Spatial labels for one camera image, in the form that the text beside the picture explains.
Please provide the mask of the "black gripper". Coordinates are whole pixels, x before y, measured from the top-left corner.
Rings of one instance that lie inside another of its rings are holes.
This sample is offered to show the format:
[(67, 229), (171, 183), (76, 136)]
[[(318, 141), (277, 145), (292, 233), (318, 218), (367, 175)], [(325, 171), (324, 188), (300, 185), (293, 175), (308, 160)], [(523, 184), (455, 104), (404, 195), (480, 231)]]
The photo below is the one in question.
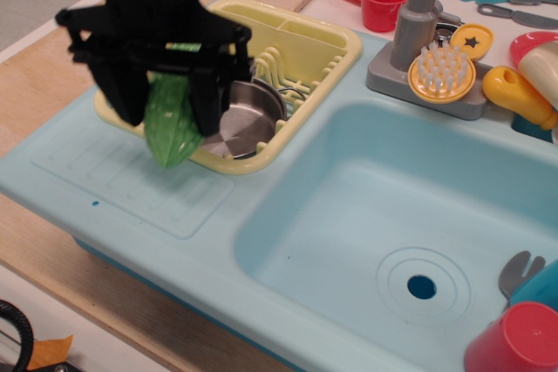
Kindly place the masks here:
[(105, 0), (61, 10), (74, 59), (93, 78), (119, 117), (144, 120), (148, 71), (188, 75), (190, 103), (202, 136), (220, 131), (233, 80), (250, 80), (248, 27), (209, 12), (199, 0)]

